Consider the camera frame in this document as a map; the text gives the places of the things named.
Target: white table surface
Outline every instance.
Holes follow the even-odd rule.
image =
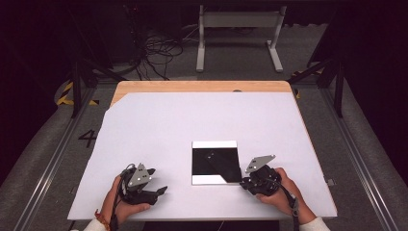
[[[337,216],[291,92],[128,93],[106,112],[68,219],[92,219],[129,164],[155,168],[147,191],[168,186],[133,220],[288,218],[239,185],[193,186],[191,143],[237,141],[242,176],[254,157],[276,155],[319,217]]]

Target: wrist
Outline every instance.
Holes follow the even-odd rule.
[[[101,224],[103,224],[105,226],[105,229],[107,231],[111,231],[111,227],[110,227],[111,218],[109,218],[109,220],[107,220],[105,215],[98,214],[98,210],[95,211],[95,217]]]
[[[310,221],[316,218],[316,215],[303,200],[299,201],[298,203],[299,203],[298,207],[299,224],[309,223]]]
[[[103,216],[103,218],[105,219],[105,221],[107,221],[108,223],[111,223],[111,213],[103,213],[101,212],[101,215]]]

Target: white metal stand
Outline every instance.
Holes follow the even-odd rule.
[[[201,5],[198,22],[199,44],[196,71],[204,71],[205,27],[271,27],[274,32],[273,39],[267,41],[267,46],[275,70],[282,72],[283,67],[275,46],[285,17],[285,11],[286,7],[281,7],[279,12],[204,12],[204,7]]]

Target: sleeve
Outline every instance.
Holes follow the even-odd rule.
[[[330,231],[326,226],[322,218],[315,218],[309,223],[302,224],[299,226],[300,231]]]
[[[84,229],[84,231],[106,231],[105,225],[103,225],[99,220],[94,218],[90,221],[88,226]]]

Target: hand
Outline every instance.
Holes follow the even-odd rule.
[[[101,215],[105,218],[105,220],[110,223],[111,216],[112,216],[112,209],[114,207],[114,201],[117,191],[117,186],[120,182],[120,176],[117,176],[112,184],[111,189],[108,191],[105,200],[102,205]],[[123,223],[129,216],[140,213],[142,211],[148,210],[150,205],[147,203],[137,204],[137,205],[130,205],[123,201],[120,201],[116,207],[116,217],[118,224]]]
[[[306,205],[306,202],[304,201],[302,194],[299,188],[297,187],[297,185],[294,183],[294,181],[288,177],[288,175],[286,174],[283,168],[278,167],[275,169],[275,171],[282,177],[282,183],[281,183],[282,186],[285,187],[285,189],[287,189],[297,198],[297,202],[299,205],[299,211],[298,211],[299,223],[305,224],[305,223],[309,223],[310,221],[314,220],[316,218],[315,214]],[[266,196],[266,195],[258,193],[256,194],[256,197],[259,200],[261,200],[263,203],[275,206],[282,213],[285,213],[289,216],[292,215],[292,209],[289,206],[288,198],[286,197],[285,193],[283,192],[281,188],[279,188],[278,192],[274,193],[271,196]]]

